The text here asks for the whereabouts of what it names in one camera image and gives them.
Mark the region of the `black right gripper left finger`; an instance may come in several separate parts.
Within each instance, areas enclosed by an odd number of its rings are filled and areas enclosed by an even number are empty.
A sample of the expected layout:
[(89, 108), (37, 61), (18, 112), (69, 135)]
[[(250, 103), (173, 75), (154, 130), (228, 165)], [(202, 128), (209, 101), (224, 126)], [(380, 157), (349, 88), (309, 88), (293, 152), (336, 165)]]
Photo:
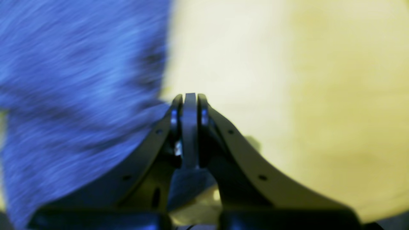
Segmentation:
[(196, 169), (196, 94), (178, 95), (165, 116), (121, 163), (35, 212), (32, 230), (97, 228), (97, 221), (138, 230), (171, 230), (168, 193), (175, 169)]

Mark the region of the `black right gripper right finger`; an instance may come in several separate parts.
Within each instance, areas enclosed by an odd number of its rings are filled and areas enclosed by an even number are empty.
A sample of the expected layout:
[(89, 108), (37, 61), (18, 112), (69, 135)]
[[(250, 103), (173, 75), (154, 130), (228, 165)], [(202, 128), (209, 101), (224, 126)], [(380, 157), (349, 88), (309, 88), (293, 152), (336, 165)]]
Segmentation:
[(222, 202), (220, 230), (361, 230), (355, 213), (294, 181), (259, 154), (204, 94), (184, 101), (184, 168), (207, 169)]

